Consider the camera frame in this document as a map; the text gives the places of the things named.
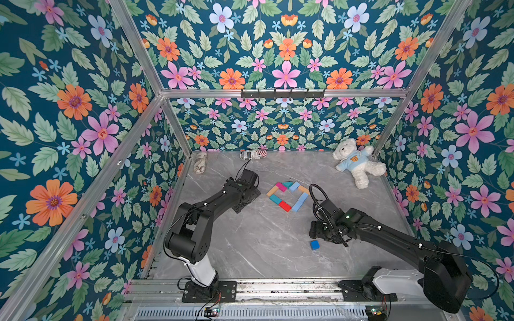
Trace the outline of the light blue rectangular block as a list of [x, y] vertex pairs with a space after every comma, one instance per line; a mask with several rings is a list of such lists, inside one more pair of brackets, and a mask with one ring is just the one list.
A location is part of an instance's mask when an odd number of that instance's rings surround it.
[[295, 182], [295, 183], [293, 183], [293, 184], [289, 187], [289, 190], [290, 190], [290, 191], [296, 191], [300, 186], [301, 186], [301, 184], [300, 184], [300, 183]]

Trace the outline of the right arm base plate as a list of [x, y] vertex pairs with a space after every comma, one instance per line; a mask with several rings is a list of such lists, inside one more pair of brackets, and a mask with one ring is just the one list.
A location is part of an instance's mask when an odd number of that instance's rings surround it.
[[337, 286], [346, 302], [397, 302], [396, 294], [383, 294], [372, 283], [361, 280], [342, 280]]

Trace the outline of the natural wood block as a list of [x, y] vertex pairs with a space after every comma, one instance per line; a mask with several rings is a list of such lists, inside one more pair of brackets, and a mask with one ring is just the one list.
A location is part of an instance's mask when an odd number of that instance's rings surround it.
[[272, 195], [274, 195], [277, 191], [279, 190], [279, 188], [275, 185], [266, 195], [268, 197], [271, 197]]
[[310, 195], [308, 188], [306, 188], [302, 185], [298, 186], [298, 190], [301, 191], [302, 193], [306, 193], [306, 194]]

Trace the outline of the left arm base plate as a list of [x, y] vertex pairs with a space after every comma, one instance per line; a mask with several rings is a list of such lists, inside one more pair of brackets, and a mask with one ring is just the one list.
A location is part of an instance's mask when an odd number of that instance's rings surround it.
[[238, 283], [217, 281], [208, 288], [188, 281], [183, 290], [182, 303], [235, 302]]

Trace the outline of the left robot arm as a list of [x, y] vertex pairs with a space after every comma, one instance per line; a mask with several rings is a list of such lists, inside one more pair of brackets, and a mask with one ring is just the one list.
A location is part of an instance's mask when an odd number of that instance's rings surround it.
[[163, 241], [163, 253], [183, 263], [195, 285], [209, 288], [218, 281], [218, 273], [207, 254], [214, 223], [226, 211], [240, 213], [257, 199], [260, 196], [258, 183], [258, 174], [244, 169], [237, 179], [227, 179], [213, 196], [178, 207]]

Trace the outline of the dark blue small block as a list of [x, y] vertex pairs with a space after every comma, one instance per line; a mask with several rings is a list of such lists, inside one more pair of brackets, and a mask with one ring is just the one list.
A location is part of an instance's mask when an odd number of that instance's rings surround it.
[[313, 251], [316, 251], [320, 248], [320, 244], [317, 240], [314, 240], [310, 242], [310, 247]]

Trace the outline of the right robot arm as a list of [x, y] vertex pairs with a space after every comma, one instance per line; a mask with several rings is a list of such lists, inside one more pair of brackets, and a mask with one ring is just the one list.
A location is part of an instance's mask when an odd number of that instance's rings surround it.
[[399, 294], [425, 297], [450, 314], [460, 311], [472, 285], [466, 256], [448, 242], [432, 243], [416, 239], [378, 222], [363, 211], [344, 211], [328, 197], [313, 199], [309, 235], [312, 239], [347, 246], [359, 240], [377, 246], [411, 265], [409, 270], [371, 267], [359, 281], [342, 280], [338, 286], [350, 302], [389, 302]]

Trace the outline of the red rectangular block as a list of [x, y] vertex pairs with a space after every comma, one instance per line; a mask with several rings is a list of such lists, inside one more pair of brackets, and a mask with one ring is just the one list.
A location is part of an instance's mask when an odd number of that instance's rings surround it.
[[285, 210], [287, 213], [292, 210], [292, 207], [286, 203], [285, 201], [281, 201], [279, 204], [278, 204], [279, 207], [281, 207], [283, 210]]

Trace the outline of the magenta rectangular block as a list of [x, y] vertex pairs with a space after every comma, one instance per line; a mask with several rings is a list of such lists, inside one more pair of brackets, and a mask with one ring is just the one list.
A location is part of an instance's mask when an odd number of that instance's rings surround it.
[[288, 189], [285, 185], [283, 185], [283, 184], [282, 184], [282, 183], [280, 183], [280, 182], [278, 182], [278, 183], [276, 184], [276, 187], [277, 187], [280, 191], [282, 191], [282, 192], [285, 192], [285, 191]]

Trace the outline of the teal rectangular block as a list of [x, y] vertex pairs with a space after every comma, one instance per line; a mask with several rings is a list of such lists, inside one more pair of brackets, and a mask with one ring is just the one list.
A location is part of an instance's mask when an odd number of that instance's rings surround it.
[[275, 204], [280, 205], [282, 203], [282, 200], [277, 197], [275, 194], [271, 195], [270, 200], [273, 201]]

